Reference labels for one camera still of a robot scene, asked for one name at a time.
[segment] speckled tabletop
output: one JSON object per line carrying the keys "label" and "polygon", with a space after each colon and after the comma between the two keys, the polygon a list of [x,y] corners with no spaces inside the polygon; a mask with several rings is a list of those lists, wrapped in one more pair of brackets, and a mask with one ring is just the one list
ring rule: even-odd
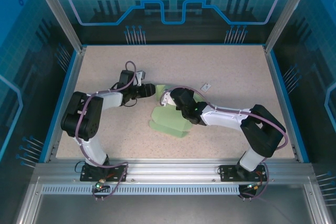
{"label": "speckled tabletop", "polygon": [[[76,90],[95,92],[119,80],[126,61],[146,72],[145,83],[212,87],[204,94],[211,103],[229,108],[265,106],[282,124],[284,119],[262,46],[88,46]],[[188,136],[173,137],[149,127],[155,96],[138,99],[132,108],[103,111],[99,137],[112,158],[239,158],[249,147],[243,133],[219,126],[192,127]],[[77,143],[63,132],[57,158],[82,158]],[[293,158],[292,148],[274,157]]]}

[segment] blue edge trim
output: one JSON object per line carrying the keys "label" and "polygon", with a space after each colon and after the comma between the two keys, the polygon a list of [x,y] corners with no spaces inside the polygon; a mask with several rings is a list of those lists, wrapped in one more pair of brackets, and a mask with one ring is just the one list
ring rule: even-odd
{"label": "blue edge trim", "polygon": [[[40,156],[40,159],[39,159],[40,163],[44,162],[44,159],[45,159],[45,157],[47,155],[47,152],[48,152],[48,147],[49,147],[49,144],[50,144],[50,141],[51,141],[51,135],[52,135],[54,127],[56,125],[57,115],[59,113],[59,110],[60,110],[60,107],[61,107],[61,104],[62,104],[62,100],[63,100],[64,95],[65,95],[65,90],[66,90],[66,87],[67,87],[68,82],[69,82],[69,78],[70,78],[72,68],[74,66],[76,54],[77,54],[77,52],[74,51],[74,53],[72,54],[72,57],[71,57],[71,62],[70,62],[67,74],[65,76],[65,80],[64,80],[64,83],[63,83],[63,86],[62,86],[62,89],[61,89],[61,93],[59,95],[59,98],[58,98],[58,101],[57,101],[57,104],[56,104],[56,108],[55,108],[55,111],[54,111],[54,115],[51,119],[50,128],[48,130],[46,141],[44,143],[42,153],[41,153],[41,156]],[[309,163],[307,151],[306,151],[306,148],[304,146],[304,143],[303,143],[303,140],[302,140],[302,137],[301,137],[301,133],[299,131],[298,123],[297,123],[296,118],[294,116],[294,111],[293,111],[292,105],[290,104],[290,101],[289,101],[289,97],[288,97],[288,94],[287,94],[287,91],[286,91],[285,84],[283,82],[283,79],[281,78],[280,68],[279,68],[279,65],[278,65],[278,62],[276,60],[276,57],[275,57],[275,54],[274,54],[273,50],[271,51],[270,55],[271,55],[272,61],[274,63],[275,71],[276,71],[277,76],[279,78],[280,86],[281,86],[282,92],[284,94],[283,96],[285,98],[285,103],[286,103],[286,106],[287,106],[287,109],[288,109],[288,112],[289,112],[291,122],[293,124],[293,128],[294,128],[294,132],[295,132],[297,141],[298,141],[298,145],[299,145],[299,148],[300,148],[300,150],[298,150],[298,151],[301,152],[302,161],[304,163]]]}
{"label": "blue edge trim", "polygon": [[57,100],[57,104],[56,104],[56,107],[55,107],[53,117],[51,119],[51,123],[50,123],[50,127],[49,127],[49,130],[48,130],[48,133],[47,133],[47,137],[46,137],[46,140],[45,140],[44,145],[43,145],[43,149],[42,149],[42,152],[41,152],[41,155],[40,155],[40,159],[38,161],[39,163],[44,163],[44,160],[47,156],[48,148],[49,148],[49,145],[50,145],[50,142],[51,142],[51,135],[53,134],[53,131],[54,131],[54,128],[55,128],[55,125],[56,125],[57,116],[59,114],[59,110],[60,110],[61,105],[62,105],[62,101],[63,101],[64,95],[65,95],[65,90],[68,86],[68,82],[69,82],[69,79],[70,79],[70,74],[72,72],[72,68],[74,67],[76,54],[77,54],[76,51],[74,51],[72,53],[71,61],[70,61],[67,73],[65,75],[63,86],[62,86],[61,92],[60,92],[58,100]]}
{"label": "blue edge trim", "polygon": [[301,153],[302,161],[304,163],[309,163],[309,158],[308,158],[308,155],[307,155],[307,151],[306,151],[306,148],[304,146],[304,143],[303,143],[303,140],[302,140],[302,137],[301,137],[301,133],[300,133],[300,130],[299,130],[299,126],[298,126],[298,123],[297,123],[296,118],[294,116],[294,111],[293,111],[292,105],[290,104],[289,96],[288,96],[285,84],[283,82],[282,75],[281,75],[281,72],[280,72],[280,68],[279,68],[277,59],[275,57],[275,54],[273,52],[273,49],[271,51],[271,57],[272,57],[272,61],[274,63],[275,71],[276,71],[277,76],[279,78],[282,93],[284,94],[283,97],[285,98],[285,103],[286,103],[286,106],[287,106],[287,109],[288,109],[288,112],[289,112],[290,120],[292,121],[294,132],[295,132],[296,138],[298,140],[299,150],[297,150],[297,151],[299,151]]}

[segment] white robotic arm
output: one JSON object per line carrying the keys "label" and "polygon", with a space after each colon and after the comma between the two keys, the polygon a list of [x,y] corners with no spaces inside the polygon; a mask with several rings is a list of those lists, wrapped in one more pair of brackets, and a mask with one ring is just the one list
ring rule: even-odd
{"label": "white robotic arm", "polygon": [[[134,75],[134,72],[123,70],[120,74],[119,82],[116,83],[117,88],[123,87]],[[79,128],[79,139],[81,147],[89,157],[86,163],[96,167],[98,165],[108,165],[109,159],[103,150],[99,136],[97,134],[100,116],[103,110],[125,105],[129,100],[137,98],[149,97],[155,94],[155,86],[153,84],[142,84],[145,78],[144,71],[136,72],[134,82],[128,88],[120,92],[109,92],[105,94],[97,94],[90,101],[86,111],[82,111],[83,105],[92,94],[75,92],[68,104],[61,122],[61,128],[68,133],[69,136],[78,143],[75,137],[75,130],[81,113],[85,113]]]}
{"label": "white robotic arm", "polygon": [[282,133],[249,115],[260,115],[284,132],[286,130],[263,106],[255,105],[252,109],[235,110],[196,102],[193,95],[192,90],[176,88],[164,94],[161,104],[175,105],[176,109],[181,110],[183,117],[193,124],[218,125],[243,132],[250,148],[237,164],[237,171],[242,177],[243,173],[253,172],[260,162],[273,155],[283,137]]}

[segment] metal base plate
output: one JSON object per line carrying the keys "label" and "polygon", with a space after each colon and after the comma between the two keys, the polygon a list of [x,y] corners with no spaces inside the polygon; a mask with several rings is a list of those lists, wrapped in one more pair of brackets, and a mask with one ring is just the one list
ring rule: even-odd
{"label": "metal base plate", "polygon": [[221,176],[221,182],[259,182],[260,177],[256,174],[256,172],[264,172],[262,175],[262,180],[265,182],[267,180],[265,167],[263,165],[258,165],[257,168],[252,173],[247,173],[247,179],[242,179],[237,174],[236,165],[221,165],[218,168],[218,173]]}
{"label": "metal base plate", "polygon": [[116,168],[105,169],[100,167],[93,167],[85,163],[85,165],[82,167],[79,180],[82,182],[97,182],[102,178],[106,178],[107,182],[118,182],[125,167],[125,165],[121,165]]}

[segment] enclosure wall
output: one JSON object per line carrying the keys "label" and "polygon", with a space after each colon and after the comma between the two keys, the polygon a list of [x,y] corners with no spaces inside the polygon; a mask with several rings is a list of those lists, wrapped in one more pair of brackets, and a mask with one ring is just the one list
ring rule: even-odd
{"label": "enclosure wall", "polygon": [[45,0],[0,0],[0,5],[0,216],[1,223],[12,223],[73,48]]}
{"label": "enclosure wall", "polygon": [[83,44],[263,44],[287,0],[60,0]]}
{"label": "enclosure wall", "polygon": [[336,173],[336,0],[301,0],[274,53],[317,175]]}

